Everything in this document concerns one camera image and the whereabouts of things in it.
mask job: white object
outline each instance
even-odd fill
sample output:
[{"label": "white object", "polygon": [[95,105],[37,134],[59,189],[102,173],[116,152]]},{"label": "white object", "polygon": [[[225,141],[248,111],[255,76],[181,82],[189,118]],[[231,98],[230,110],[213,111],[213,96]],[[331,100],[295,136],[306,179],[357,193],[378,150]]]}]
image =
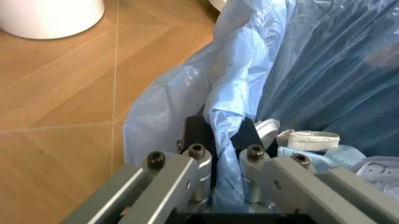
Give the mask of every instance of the white object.
[{"label": "white object", "polygon": [[280,122],[275,119],[267,119],[265,121],[259,121],[255,123],[255,129],[262,141],[263,147],[267,149],[278,133],[280,128]]},{"label": "white object", "polygon": [[288,138],[290,137],[290,134],[293,133],[294,131],[295,131],[294,129],[288,129],[288,130],[285,130],[282,133],[278,134],[276,136],[276,141],[277,141],[278,146],[287,147]]},{"label": "white object", "polygon": [[0,0],[0,28],[31,39],[80,33],[103,14],[103,0]]},{"label": "white object", "polygon": [[209,0],[209,2],[219,11],[223,9],[224,5],[226,4],[227,0]]},{"label": "white object", "polygon": [[287,146],[297,150],[324,151],[338,147],[339,140],[335,133],[300,131],[290,133]]}]

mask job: white toilet base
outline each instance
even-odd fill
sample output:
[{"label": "white toilet base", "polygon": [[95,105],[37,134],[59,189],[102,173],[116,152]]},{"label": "white toilet base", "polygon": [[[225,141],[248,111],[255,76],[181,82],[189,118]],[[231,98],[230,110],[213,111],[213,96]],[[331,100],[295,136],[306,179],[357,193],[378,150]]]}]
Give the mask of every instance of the white toilet base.
[{"label": "white toilet base", "polygon": [[0,0],[0,28],[31,39],[80,33],[103,14],[103,0]]}]

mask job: hex socket screw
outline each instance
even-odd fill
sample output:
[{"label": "hex socket screw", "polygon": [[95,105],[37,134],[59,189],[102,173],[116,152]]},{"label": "hex socket screw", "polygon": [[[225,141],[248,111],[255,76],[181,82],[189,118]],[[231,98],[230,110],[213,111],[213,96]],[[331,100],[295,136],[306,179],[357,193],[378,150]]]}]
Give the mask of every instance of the hex socket screw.
[{"label": "hex socket screw", "polygon": [[301,166],[304,168],[309,168],[310,160],[307,156],[300,154],[300,153],[295,153],[291,156],[297,163],[299,163]]},{"label": "hex socket screw", "polygon": [[160,151],[148,154],[147,165],[151,169],[161,169],[165,165],[165,154]]},{"label": "hex socket screw", "polygon": [[200,160],[205,157],[205,146],[199,143],[191,144],[188,147],[188,155],[196,160]]},{"label": "hex socket screw", "polygon": [[264,156],[264,149],[260,145],[250,145],[247,149],[247,158],[257,161]]}]

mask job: light blue plastic bag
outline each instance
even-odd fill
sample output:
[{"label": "light blue plastic bag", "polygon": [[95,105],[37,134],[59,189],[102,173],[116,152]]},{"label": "light blue plastic bag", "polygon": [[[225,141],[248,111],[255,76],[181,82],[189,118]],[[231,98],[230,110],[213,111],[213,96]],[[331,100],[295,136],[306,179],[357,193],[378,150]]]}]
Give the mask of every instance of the light blue plastic bag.
[{"label": "light blue plastic bag", "polygon": [[203,104],[219,156],[215,211],[248,211],[230,141],[245,116],[338,132],[363,152],[392,155],[399,133],[396,6],[397,0],[229,0],[214,41],[134,102],[123,127],[125,162],[140,165],[153,150],[174,152],[185,118]]},{"label": "light blue plastic bag", "polygon": [[318,173],[327,172],[329,169],[339,166],[351,169],[366,158],[356,148],[346,145],[339,145],[337,148],[329,149],[324,155],[287,147],[278,147],[277,149],[277,156],[292,156],[295,153],[306,155]]},{"label": "light blue plastic bag", "polygon": [[206,102],[219,157],[213,210],[249,211],[230,138],[246,116],[256,116],[293,9],[294,0],[229,0],[214,41],[160,76],[133,104],[123,128],[125,162],[138,165],[155,149],[174,151],[185,118]]}]

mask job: wooden floor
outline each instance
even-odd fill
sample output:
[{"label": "wooden floor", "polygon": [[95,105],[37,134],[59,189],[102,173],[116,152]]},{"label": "wooden floor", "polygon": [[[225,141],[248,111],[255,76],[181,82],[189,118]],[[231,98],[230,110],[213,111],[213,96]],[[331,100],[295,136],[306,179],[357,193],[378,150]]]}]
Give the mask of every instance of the wooden floor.
[{"label": "wooden floor", "polygon": [[157,76],[212,39],[207,0],[105,0],[51,41],[0,31],[0,223],[58,223],[123,163],[121,126]]}]

